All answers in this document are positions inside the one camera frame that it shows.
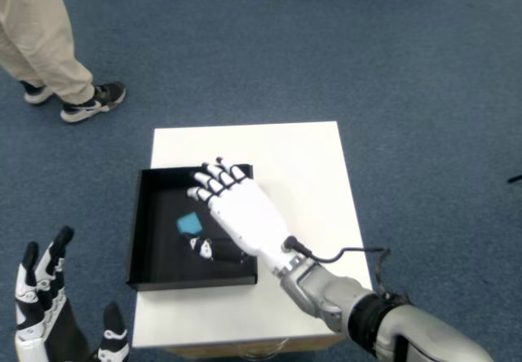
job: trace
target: sneaker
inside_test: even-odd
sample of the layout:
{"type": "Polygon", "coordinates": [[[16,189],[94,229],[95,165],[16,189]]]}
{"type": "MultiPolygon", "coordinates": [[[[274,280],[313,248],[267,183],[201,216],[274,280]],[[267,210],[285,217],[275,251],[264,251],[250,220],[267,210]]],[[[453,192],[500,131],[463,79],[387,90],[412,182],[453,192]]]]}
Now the sneaker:
{"type": "Polygon", "coordinates": [[[79,105],[64,103],[60,117],[67,123],[78,123],[96,113],[108,112],[123,101],[125,93],[125,85],[121,82],[95,86],[95,95],[89,101],[79,105]]]}
{"type": "Polygon", "coordinates": [[[43,104],[53,95],[48,86],[35,87],[26,81],[20,81],[20,83],[25,88],[25,101],[31,105],[43,104]]]}

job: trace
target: white shoe sole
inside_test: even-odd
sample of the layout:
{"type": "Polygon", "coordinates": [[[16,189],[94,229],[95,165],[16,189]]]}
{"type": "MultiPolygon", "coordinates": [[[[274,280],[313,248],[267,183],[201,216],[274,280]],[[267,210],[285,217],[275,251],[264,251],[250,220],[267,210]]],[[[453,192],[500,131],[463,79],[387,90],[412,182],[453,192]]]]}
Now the white shoe sole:
{"type": "Polygon", "coordinates": [[[45,103],[54,93],[48,86],[45,86],[41,93],[37,95],[28,95],[25,93],[24,99],[31,105],[39,105],[45,103]]]}
{"type": "Polygon", "coordinates": [[[92,109],[92,110],[84,109],[84,110],[79,111],[78,113],[74,113],[73,115],[66,113],[62,109],[62,111],[60,112],[60,117],[62,118],[63,121],[65,121],[67,123],[79,123],[80,121],[86,120],[89,117],[93,117],[97,113],[100,113],[100,112],[106,113],[106,112],[109,112],[110,110],[116,108],[123,101],[123,99],[125,99],[125,95],[126,95],[126,89],[124,89],[122,95],[120,95],[120,97],[116,101],[111,103],[110,105],[104,105],[101,108],[92,109]]]}

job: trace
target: wooden base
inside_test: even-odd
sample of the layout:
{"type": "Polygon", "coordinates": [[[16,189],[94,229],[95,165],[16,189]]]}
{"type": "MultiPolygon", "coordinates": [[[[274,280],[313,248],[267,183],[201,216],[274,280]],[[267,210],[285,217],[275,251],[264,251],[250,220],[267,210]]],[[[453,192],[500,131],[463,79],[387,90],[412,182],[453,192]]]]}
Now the wooden base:
{"type": "Polygon", "coordinates": [[[277,339],[269,342],[241,342],[230,344],[217,344],[199,347],[174,347],[167,348],[183,358],[221,358],[224,356],[260,357],[279,354],[280,352],[297,352],[324,350],[335,343],[345,340],[344,336],[329,335],[319,338],[277,339]]]}

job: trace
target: gray carpet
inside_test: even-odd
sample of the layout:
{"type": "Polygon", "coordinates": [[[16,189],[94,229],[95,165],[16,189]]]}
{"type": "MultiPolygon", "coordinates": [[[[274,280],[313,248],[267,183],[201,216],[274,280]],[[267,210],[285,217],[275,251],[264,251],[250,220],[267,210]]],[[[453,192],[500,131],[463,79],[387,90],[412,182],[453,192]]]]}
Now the gray carpet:
{"type": "MultiPolygon", "coordinates": [[[[522,0],[65,2],[80,61],[129,93],[66,126],[55,99],[32,108],[0,73],[0,360],[15,358],[25,244],[65,223],[68,293],[93,346],[108,301],[132,325],[126,250],[155,127],[324,120],[339,123],[365,243],[393,250],[390,287],[520,360],[522,184],[506,180],[522,173],[522,0]]],[[[372,358],[345,342],[282,360],[372,358]]]]}

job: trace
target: beige pants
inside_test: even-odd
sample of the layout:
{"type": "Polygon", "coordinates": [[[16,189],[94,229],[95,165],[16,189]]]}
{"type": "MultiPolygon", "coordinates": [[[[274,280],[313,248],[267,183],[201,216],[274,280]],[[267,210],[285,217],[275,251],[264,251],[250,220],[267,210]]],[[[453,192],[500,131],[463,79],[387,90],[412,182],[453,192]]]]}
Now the beige pants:
{"type": "Polygon", "coordinates": [[[0,0],[0,65],[19,81],[49,86],[63,101],[94,94],[91,73],[74,57],[62,0],[0,0]]]}

